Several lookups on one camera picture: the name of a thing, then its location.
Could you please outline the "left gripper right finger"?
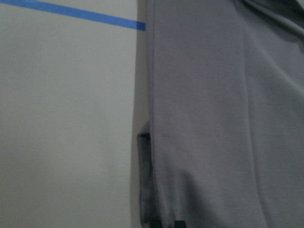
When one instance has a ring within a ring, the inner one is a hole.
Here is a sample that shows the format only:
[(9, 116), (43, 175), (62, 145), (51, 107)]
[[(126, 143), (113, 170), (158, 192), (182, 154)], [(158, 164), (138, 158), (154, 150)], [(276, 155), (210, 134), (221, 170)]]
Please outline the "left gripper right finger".
[(186, 222), (184, 220), (175, 220), (174, 228), (186, 228)]

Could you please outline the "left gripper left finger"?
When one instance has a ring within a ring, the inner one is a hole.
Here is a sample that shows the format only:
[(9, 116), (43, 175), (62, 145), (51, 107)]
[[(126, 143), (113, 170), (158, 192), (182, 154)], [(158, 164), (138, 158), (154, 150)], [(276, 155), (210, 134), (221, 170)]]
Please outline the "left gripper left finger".
[(158, 219), (153, 219), (150, 221), (150, 228), (162, 228), (162, 222)]

